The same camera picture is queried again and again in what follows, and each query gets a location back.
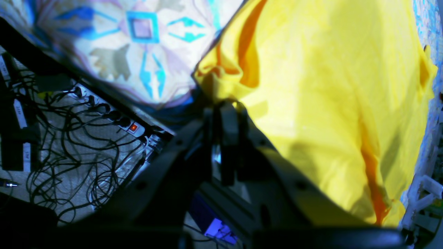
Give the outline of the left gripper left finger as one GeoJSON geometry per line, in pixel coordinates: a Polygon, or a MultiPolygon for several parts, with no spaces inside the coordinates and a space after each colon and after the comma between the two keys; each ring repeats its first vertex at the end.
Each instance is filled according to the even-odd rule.
{"type": "Polygon", "coordinates": [[[239,237],[234,226],[238,196],[229,189],[239,165],[239,103],[223,101],[204,110],[169,142],[160,156],[95,214],[58,228],[67,249],[141,249],[149,242],[191,249],[183,231],[193,199],[215,213],[220,238],[239,237]]]}

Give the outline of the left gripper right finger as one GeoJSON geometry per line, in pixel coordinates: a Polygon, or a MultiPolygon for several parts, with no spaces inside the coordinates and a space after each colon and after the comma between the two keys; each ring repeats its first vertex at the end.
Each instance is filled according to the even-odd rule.
{"type": "Polygon", "coordinates": [[[205,158],[220,180],[201,197],[247,249],[404,249],[402,234],[357,219],[276,150],[244,105],[204,110],[205,158]]]}

